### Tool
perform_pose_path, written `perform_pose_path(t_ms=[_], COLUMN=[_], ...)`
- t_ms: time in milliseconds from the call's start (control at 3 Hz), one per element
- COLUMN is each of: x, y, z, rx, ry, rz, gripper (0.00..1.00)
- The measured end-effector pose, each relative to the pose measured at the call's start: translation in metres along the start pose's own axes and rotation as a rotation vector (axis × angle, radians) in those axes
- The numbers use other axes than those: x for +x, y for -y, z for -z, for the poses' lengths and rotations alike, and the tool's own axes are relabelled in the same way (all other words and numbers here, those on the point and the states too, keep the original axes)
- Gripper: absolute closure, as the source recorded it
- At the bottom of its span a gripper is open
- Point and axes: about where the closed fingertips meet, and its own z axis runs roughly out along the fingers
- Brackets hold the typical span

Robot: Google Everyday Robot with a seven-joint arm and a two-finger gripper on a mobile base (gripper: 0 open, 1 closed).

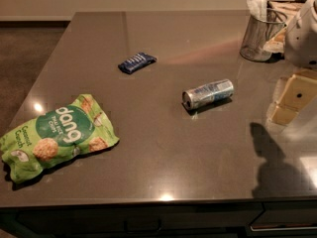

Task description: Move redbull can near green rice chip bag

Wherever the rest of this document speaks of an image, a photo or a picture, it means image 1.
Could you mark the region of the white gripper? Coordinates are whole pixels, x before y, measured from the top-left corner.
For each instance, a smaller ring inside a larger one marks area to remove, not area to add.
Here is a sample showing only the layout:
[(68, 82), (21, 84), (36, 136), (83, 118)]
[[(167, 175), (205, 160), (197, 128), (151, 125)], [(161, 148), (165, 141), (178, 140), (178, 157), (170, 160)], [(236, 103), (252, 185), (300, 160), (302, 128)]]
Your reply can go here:
[[(317, 68), (317, 0), (307, 0), (287, 25), (285, 58), (298, 67)], [(276, 84), (269, 120), (288, 125), (317, 96), (317, 71), (300, 69)]]

